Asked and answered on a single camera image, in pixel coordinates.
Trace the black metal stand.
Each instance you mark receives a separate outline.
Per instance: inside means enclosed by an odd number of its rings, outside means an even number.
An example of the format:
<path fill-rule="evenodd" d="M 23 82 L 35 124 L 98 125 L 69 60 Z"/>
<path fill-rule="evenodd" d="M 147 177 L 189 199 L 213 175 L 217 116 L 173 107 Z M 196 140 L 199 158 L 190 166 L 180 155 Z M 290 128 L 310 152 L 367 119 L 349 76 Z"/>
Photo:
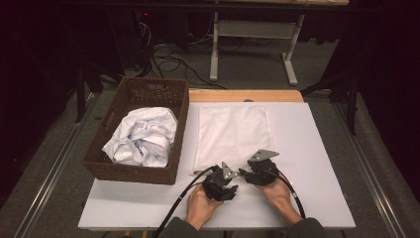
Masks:
<path fill-rule="evenodd" d="M 101 93 L 104 89 L 103 83 L 118 84 L 123 75 L 114 73 L 96 63 L 87 61 L 79 66 L 76 73 L 76 95 L 77 95 L 77 117 L 79 123 L 87 112 L 85 97 L 85 87 L 90 89 L 91 93 Z"/>
<path fill-rule="evenodd" d="M 330 89 L 329 99 L 331 102 L 347 103 L 346 123 L 350 132 L 355 135 L 358 83 L 359 76 L 355 72 L 345 70 L 321 79 L 317 83 L 302 89 L 300 93 L 302 96 L 306 96 L 317 90 Z"/>

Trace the brown wicker basket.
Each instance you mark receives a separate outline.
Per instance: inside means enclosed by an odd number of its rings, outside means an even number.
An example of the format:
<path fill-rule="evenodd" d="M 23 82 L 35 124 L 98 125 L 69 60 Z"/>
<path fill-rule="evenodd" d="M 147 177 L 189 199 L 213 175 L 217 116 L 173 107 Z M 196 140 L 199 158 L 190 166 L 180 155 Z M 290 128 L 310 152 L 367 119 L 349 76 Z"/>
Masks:
<path fill-rule="evenodd" d="M 165 168 L 114 164 L 102 151 L 122 119 L 130 111 L 143 107 L 169 108 L 178 121 L 174 145 Z M 81 163 L 97 179 L 175 184 L 188 107 L 188 83 L 185 79 L 124 77 Z"/>

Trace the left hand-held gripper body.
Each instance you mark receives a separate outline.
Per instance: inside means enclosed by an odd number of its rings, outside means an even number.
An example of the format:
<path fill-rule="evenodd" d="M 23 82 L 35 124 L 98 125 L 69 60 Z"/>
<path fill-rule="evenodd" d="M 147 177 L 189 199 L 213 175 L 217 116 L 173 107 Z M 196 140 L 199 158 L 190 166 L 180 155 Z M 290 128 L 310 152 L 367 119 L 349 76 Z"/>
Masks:
<path fill-rule="evenodd" d="M 212 173 L 202 182 L 207 197 L 217 201 L 232 200 L 236 196 L 238 186 L 228 187 L 228 184 L 238 174 L 226 163 L 213 167 L 211 171 Z"/>

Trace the white shirt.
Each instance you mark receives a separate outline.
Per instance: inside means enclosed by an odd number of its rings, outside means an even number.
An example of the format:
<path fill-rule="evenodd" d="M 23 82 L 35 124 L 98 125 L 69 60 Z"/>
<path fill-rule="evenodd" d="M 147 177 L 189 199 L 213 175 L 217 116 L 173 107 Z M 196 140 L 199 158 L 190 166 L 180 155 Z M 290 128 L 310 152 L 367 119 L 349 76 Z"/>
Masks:
<path fill-rule="evenodd" d="M 102 151 L 114 164 L 164 168 L 176 130 L 177 119 L 169 108 L 132 110 L 122 119 Z"/>

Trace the white metal desk frame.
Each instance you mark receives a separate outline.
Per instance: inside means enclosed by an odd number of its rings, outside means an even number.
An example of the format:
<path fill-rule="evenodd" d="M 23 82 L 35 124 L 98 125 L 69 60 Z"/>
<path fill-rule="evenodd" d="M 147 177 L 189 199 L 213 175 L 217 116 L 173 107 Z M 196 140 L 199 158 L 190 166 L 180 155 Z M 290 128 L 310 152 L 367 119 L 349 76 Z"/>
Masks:
<path fill-rule="evenodd" d="M 294 49 L 297 44 L 304 19 L 304 15 L 299 15 L 297 20 L 292 23 L 220 20 L 219 14 L 215 13 L 213 21 L 212 55 L 209 74 L 210 80 L 216 81 L 218 79 L 218 44 L 220 37 L 275 39 L 289 40 L 288 51 L 281 54 L 281 59 L 289 84 L 292 86 L 297 85 L 298 81 L 294 72 L 291 58 L 294 53 Z"/>

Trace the person's left hand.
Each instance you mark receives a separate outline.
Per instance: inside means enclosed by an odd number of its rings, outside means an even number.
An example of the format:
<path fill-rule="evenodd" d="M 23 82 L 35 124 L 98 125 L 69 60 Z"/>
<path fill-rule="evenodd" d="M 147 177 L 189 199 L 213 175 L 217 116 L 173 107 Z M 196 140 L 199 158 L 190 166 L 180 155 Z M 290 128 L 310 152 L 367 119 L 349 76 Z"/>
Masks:
<path fill-rule="evenodd" d="M 185 221 L 196 230 L 200 230 L 222 204 L 222 201 L 208 198 L 203 186 L 199 184 L 188 196 Z"/>

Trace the metal floor rail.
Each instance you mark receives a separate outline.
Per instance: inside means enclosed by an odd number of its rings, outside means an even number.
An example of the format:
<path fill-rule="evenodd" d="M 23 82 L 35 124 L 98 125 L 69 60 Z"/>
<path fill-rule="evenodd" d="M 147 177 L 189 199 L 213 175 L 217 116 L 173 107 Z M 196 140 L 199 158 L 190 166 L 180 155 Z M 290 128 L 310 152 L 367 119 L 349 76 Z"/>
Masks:
<path fill-rule="evenodd" d="M 29 238 L 31 236 L 31 233 L 68 162 L 68 154 L 80 133 L 87 114 L 94 107 L 99 96 L 99 93 L 93 92 L 90 92 L 87 98 L 84 98 L 84 95 L 82 95 L 82 101 L 86 103 L 86 108 L 82 112 L 80 119 L 71 122 L 70 131 L 67 133 L 65 140 L 60 144 L 59 152 L 53 158 L 53 163 L 49 168 L 49 172 L 43 179 L 42 184 L 37 187 L 37 193 L 31 200 L 31 205 L 19 223 L 19 227 L 14 233 L 13 238 Z"/>
<path fill-rule="evenodd" d="M 391 203 L 382 189 L 381 185 L 378 182 L 377 177 L 375 176 L 369 162 L 368 158 L 363 151 L 360 141 L 357 139 L 357 136 L 354 135 L 349 126 L 347 125 L 347 117 L 345 110 L 340 104 L 333 103 L 333 110 L 339 117 L 344 130 L 352 144 L 352 147 L 357 155 L 357 162 L 359 167 L 362 170 L 362 175 L 366 181 L 369 193 L 374 201 L 374 204 L 381 216 L 382 221 L 384 222 L 388 234 L 391 238 L 406 238 L 406 234 L 403 231 L 399 220 L 397 219 L 395 212 L 391 206 Z"/>

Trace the white mesh laundry bag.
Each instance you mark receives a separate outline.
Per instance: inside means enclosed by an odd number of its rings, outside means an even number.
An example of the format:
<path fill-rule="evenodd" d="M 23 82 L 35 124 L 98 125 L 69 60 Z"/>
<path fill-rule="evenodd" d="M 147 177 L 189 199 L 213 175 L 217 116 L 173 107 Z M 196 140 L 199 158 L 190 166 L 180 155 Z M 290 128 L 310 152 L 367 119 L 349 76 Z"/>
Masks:
<path fill-rule="evenodd" d="M 264 106 L 219 104 L 196 109 L 197 145 L 191 175 L 227 164 L 243 168 L 258 150 L 273 151 L 270 115 Z"/>

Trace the person's right hand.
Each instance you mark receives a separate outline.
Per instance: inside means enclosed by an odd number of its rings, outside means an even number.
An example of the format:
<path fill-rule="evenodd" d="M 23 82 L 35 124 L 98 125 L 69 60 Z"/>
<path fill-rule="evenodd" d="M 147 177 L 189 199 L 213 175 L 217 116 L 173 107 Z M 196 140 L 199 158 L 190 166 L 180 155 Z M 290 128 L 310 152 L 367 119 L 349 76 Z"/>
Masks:
<path fill-rule="evenodd" d="M 291 204 L 289 188 L 279 178 L 267 185 L 257 185 L 257 189 L 275 208 L 288 228 L 302 220 Z"/>

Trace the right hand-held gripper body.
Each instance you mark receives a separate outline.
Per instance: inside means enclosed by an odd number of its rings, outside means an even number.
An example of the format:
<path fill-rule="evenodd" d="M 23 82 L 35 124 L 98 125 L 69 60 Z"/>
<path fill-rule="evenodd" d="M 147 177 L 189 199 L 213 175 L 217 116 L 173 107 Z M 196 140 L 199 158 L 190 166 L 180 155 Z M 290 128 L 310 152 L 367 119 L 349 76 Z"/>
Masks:
<path fill-rule="evenodd" d="M 247 175 L 247 182 L 255 185 L 267 185 L 276 180 L 279 171 L 271 158 L 279 152 L 258 150 L 249 159 L 248 164 L 252 172 Z"/>

